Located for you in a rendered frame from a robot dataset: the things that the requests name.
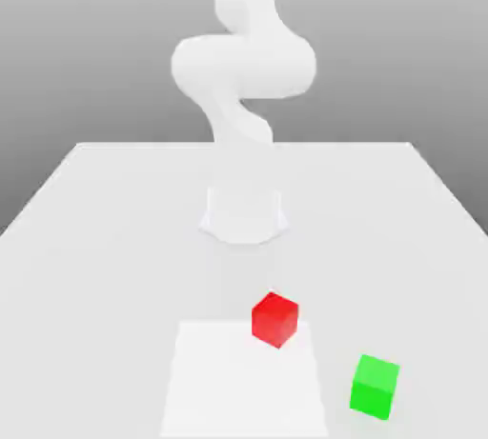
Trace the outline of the small red cube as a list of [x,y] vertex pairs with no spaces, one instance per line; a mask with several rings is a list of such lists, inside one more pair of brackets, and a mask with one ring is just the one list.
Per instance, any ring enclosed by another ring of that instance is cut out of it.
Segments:
[[298,303],[273,291],[252,308],[252,336],[280,349],[296,332]]

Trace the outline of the small green cube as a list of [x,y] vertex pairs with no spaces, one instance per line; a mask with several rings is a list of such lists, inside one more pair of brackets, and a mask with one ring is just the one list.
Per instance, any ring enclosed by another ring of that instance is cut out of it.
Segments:
[[399,370],[398,364],[362,354],[351,386],[350,408],[379,420],[388,420]]

